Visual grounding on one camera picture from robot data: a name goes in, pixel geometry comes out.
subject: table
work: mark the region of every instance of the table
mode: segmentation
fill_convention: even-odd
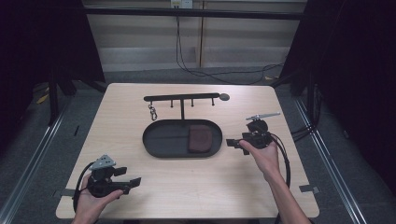
[[[230,95],[229,101],[194,100],[185,103],[186,119],[208,119],[217,123],[223,134],[219,152],[205,159],[159,159],[147,153],[142,134],[152,123],[148,102],[150,95],[218,92]],[[180,102],[153,102],[158,119],[180,119]],[[292,141],[276,93],[271,87],[232,85],[120,84],[108,86],[90,132],[67,183],[73,189],[83,168],[107,154],[126,166],[126,175],[113,181],[142,177],[141,185],[129,195],[109,204],[101,218],[255,218],[275,217],[276,204],[268,184],[255,161],[241,149],[227,147],[225,139],[240,138],[247,132],[247,117],[281,112],[265,119],[269,131],[278,135],[288,152],[291,167],[290,190],[309,217],[318,215],[311,191],[302,193],[299,186],[308,185],[304,167]],[[285,175],[281,156],[280,168]],[[71,197],[63,196],[56,215],[73,218]]]

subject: black tray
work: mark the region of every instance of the black tray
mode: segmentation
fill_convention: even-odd
[[[212,131],[212,147],[208,152],[191,153],[191,125],[206,125]],[[143,133],[146,151],[158,158],[205,158],[216,154],[222,142],[220,127],[207,119],[162,119],[151,123]]]

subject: finger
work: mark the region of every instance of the finger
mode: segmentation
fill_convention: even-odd
[[[84,178],[82,179],[82,184],[81,184],[81,189],[87,188],[88,185],[88,179],[91,177],[91,174],[85,175]]]
[[[250,152],[253,156],[259,151],[257,148],[252,146],[249,142],[245,140],[239,141],[239,145],[241,145],[242,148],[246,149],[248,152]]]
[[[114,200],[118,199],[123,194],[122,189],[114,190],[113,192],[109,193],[106,197],[103,198],[103,202],[105,204],[111,203]]]

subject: wall outlet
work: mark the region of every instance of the wall outlet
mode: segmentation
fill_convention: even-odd
[[[192,8],[192,0],[181,0],[182,8]]]
[[[171,0],[171,8],[181,8],[182,0]]]

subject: horizontal bar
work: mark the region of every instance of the horizontal bar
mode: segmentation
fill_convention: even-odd
[[[220,94],[217,92],[213,93],[196,93],[196,94],[177,94],[177,95],[156,95],[156,96],[145,96],[143,99],[146,102],[153,101],[168,101],[168,100],[195,100],[195,99],[214,99],[218,98]]]
[[[61,10],[94,15],[139,15],[139,16],[174,16],[174,17],[211,17],[243,18],[299,21],[307,16],[296,12],[233,11],[189,8],[155,8],[155,7],[36,7],[35,10]]]

